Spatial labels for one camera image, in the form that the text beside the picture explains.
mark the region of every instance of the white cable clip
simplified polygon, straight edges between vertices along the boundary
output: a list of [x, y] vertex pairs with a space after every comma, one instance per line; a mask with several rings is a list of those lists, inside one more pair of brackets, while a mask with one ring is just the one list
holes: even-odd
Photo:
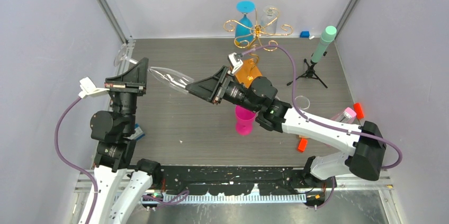
[[106, 94], [109, 89], [107, 88], [97, 88], [89, 77], [85, 77], [79, 81], [81, 92], [79, 92], [78, 96], [81, 98], [85, 98], [88, 95], [100, 96]]
[[231, 76], [235, 75], [243, 66], [243, 61], [237, 57], [237, 53], [231, 53], [228, 55], [228, 61], [232, 65]]

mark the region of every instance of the mint green marker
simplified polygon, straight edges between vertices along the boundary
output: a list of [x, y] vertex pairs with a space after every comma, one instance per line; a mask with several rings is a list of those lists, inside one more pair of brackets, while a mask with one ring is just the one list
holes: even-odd
[[313, 52], [311, 59], [312, 64], [317, 64], [320, 61], [329, 44], [335, 40], [335, 35], [337, 35], [337, 28], [328, 26], [324, 29], [321, 34], [320, 42], [318, 43], [315, 52]]

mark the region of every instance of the blue block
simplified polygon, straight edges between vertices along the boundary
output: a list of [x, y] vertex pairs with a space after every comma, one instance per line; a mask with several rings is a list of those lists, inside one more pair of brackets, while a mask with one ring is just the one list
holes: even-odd
[[136, 123], [134, 130], [136, 132], [134, 134], [132, 134], [131, 136], [129, 136], [128, 137], [129, 139], [137, 141], [145, 136], [145, 133], [142, 131], [141, 127], [137, 123]]
[[299, 34], [299, 38], [308, 38], [308, 37], [310, 37], [309, 31], [302, 31], [302, 32]]

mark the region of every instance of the cable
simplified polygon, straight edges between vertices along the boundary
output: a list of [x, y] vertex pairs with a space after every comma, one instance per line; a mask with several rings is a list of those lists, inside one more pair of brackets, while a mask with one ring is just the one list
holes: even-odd
[[313, 187], [310, 191], [306, 191], [306, 192], [297, 192], [297, 194], [307, 194], [307, 193], [313, 191], [314, 189], [315, 189], [315, 187]]
[[[290, 62], [292, 63], [292, 68], [293, 68], [293, 86], [292, 86], [292, 102], [293, 103], [292, 104], [293, 104], [293, 107], [299, 113], [300, 116], [302, 116], [304, 119], [306, 119], [306, 120], [308, 120], [310, 122], [313, 122], [313, 123], [315, 123], [317, 125], [320, 125], [320, 126], [322, 126], [324, 128], [327, 128], [327, 129], [332, 129], [332, 130], [336, 130], [336, 131], [340, 131], [340, 132], [344, 132], [344, 133], [352, 133], [352, 134], [359, 135], [359, 136], [362, 136], [362, 137], [372, 138], [372, 139], [375, 139], [377, 141], [380, 141], [382, 143], [385, 143], [385, 144], [391, 146], [398, 153], [398, 159], [396, 160], [395, 163], [393, 163], [391, 165], [383, 166], [383, 168], [386, 168], [386, 169], [393, 168], [393, 167], [398, 166], [401, 163], [401, 161], [402, 161], [402, 152], [399, 149], [399, 147], [396, 146], [394, 143], [392, 143], [392, 142], [390, 142], [390, 141], [388, 141], [386, 139], [383, 139], [381, 137], [370, 135], [370, 134], [367, 134], [367, 133], [357, 132], [357, 131], [351, 131], [350, 132], [350, 131], [347, 131], [347, 130], [342, 129], [342, 128], [334, 127], [334, 126], [331, 126], [331, 125], [328, 125], [328, 124], [316, 121], [314, 119], [309, 119], [305, 114], [303, 114], [301, 112], [301, 110], [299, 109], [298, 105], [296, 104], [296, 102], [294, 101], [294, 99], [296, 97], [296, 77], [297, 77], [296, 64], [295, 64], [295, 62], [293, 60], [293, 57], [289, 54], [289, 52], [286, 49], [284, 49], [283, 47], [280, 47], [278, 45], [270, 45], [270, 44], [268, 44], [268, 45], [264, 45], [264, 46], [251, 48], [251, 49], [249, 49], [247, 51], [242, 52], [241, 55], [243, 57], [247, 53], [251, 53], [251, 52], [254, 52], [254, 51], [258, 50], [258, 49], [267, 48], [267, 47], [277, 47], [277, 48], [279, 48], [280, 50], [282, 50], [288, 56], [288, 58], [290, 59]], [[317, 209], [325, 206], [327, 204], [327, 202], [329, 202], [329, 200], [332, 198], [332, 195], [334, 195], [335, 176], [333, 176], [331, 179], [332, 179], [332, 189], [330, 191], [329, 197], [327, 197], [327, 199], [324, 201], [324, 203], [322, 205], [320, 205], [319, 207], [317, 207]]]
[[[181, 203], [182, 201], [184, 201], [187, 198], [189, 193], [190, 193], [189, 190], [182, 191], [180, 194], [178, 194], [176, 197], [172, 198], [168, 202], [164, 202], [164, 200], [162, 200], [162, 199], [158, 199], [158, 198], [155, 198], [155, 197], [152, 197], [152, 196], [148, 196], [148, 195], [143, 195], [143, 198], [144, 199], [151, 199], [151, 200], [154, 200], [156, 202], [159, 202], [161, 204], [161, 207], [163, 207], [165, 205], [177, 205], [177, 204]], [[182, 195], [183, 195], [183, 197], [181, 199], [175, 201], [175, 199], [179, 198]]]
[[78, 103], [81, 100], [80, 97], [78, 97], [65, 111], [64, 113], [62, 113], [61, 117], [58, 120], [58, 123], [56, 124], [56, 129], [55, 129], [55, 150], [56, 150], [56, 154], [58, 155], [58, 157], [62, 160], [62, 162], [64, 162], [65, 164], [67, 164], [69, 167], [74, 168], [76, 170], [78, 170], [79, 172], [85, 174], [87, 177], [89, 177], [89, 179], [92, 181], [92, 184], [94, 185], [94, 199], [92, 200], [92, 206], [91, 209], [89, 210], [89, 214], [87, 215], [86, 218], [86, 224], [89, 224], [89, 222], [91, 221], [91, 217], [92, 214], [94, 213], [94, 209], [95, 209], [95, 205], [97, 203], [97, 197], [98, 197], [98, 185], [97, 182], [95, 180], [95, 178], [85, 169], [82, 169], [81, 167], [78, 167], [77, 165], [69, 162], [66, 158], [64, 158], [64, 156], [61, 153], [61, 150], [59, 150], [59, 139], [58, 139], [58, 133], [59, 133], [59, 127], [61, 126], [62, 120], [64, 119], [64, 117], [66, 116], [66, 114], [76, 105], [76, 103]]
[[165, 191], [165, 178], [162, 180], [162, 187], [160, 188], [161, 192]]

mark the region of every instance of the magenta cup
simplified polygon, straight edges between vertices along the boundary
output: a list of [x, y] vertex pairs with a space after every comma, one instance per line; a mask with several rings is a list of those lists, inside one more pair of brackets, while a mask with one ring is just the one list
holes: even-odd
[[237, 133], [242, 136], [249, 135], [253, 130], [253, 122], [256, 120], [256, 114], [241, 106], [236, 106], [236, 119]]

